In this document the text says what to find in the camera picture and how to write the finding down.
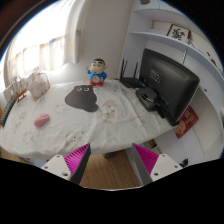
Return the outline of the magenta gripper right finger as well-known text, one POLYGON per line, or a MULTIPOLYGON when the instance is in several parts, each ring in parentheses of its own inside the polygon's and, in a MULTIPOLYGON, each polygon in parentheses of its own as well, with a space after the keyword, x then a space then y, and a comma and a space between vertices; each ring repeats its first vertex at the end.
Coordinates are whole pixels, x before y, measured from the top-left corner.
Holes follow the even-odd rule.
POLYGON ((137 144, 133 144, 131 148, 127 149, 126 154, 141 186, 150 184, 182 169, 167 154, 157 155, 137 144))

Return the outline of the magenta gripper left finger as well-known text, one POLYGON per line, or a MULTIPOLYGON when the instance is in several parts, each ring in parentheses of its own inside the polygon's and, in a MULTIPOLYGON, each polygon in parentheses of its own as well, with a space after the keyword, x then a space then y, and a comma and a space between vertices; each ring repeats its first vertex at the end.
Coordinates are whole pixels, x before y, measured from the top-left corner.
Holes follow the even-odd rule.
POLYGON ((66 156, 55 155, 42 166, 42 169, 79 185, 90 154, 90 145, 86 144, 66 156))

